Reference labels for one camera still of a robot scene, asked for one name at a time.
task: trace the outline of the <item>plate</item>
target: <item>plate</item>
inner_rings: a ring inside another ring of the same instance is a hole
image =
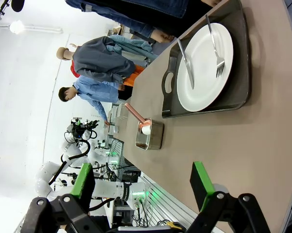
[[[191,88],[184,59],[177,74],[177,94],[181,105],[190,112],[208,107],[221,93],[226,84],[233,61],[232,38],[225,26],[211,23],[217,53],[224,58],[224,69],[216,78],[217,57],[208,26],[201,28],[190,40],[185,53],[192,69],[194,89]]]

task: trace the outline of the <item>man in blue shirt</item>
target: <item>man in blue shirt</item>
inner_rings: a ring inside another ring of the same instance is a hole
[[[98,111],[106,125],[110,125],[101,101],[115,103],[118,100],[127,100],[131,97],[132,91],[131,86],[110,82],[100,83],[81,75],[73,86],[62,87],[58,92],[58,97],[61,101],[67,102],[78,95]]]

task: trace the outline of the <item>black tray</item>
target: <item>black tray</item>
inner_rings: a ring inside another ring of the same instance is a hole
[[[249,38],[245,16],[239,0],[230,0],[209,15],[210,22],[224,25],[231,34],[233,42],[233,63],[226,85],[220,95],[207,108],[198,112],[189,112],[182,107],[177,95],[177,73],[182,58],[178,44],[175,44],[170,52],[169,66],[162,80],[164,95],[162,117],[179,117],[193,114],[212,113],[219,111],[236,110],[241,108],[249,99],[251,93],[251,60]],[[197,25],[182,40],[185,49],[195,33],[207,24],[206,19]],[[165,91],[166,77],[173,73],[172,91]]]

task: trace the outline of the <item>pink utensil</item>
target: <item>pink utensil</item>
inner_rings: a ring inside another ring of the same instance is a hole
[[[131,114],[133,114],[133,116],[135,116],[140,121],[139,126],[141,128],[146,125],[151,125],[151,121],[143,118],[129,103],[125,103],[124,106],[127,108],[128,111],[130,111]]]

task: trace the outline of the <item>light blue shirt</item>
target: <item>light blue shirt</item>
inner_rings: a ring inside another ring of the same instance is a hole
[[[104,120],[107,120],[107,116],[101,102],[117,102],[119,85],[119,83],[110,82],[100,83],[83,75],[73,83],[78,91],[78,96],[87,100]]]

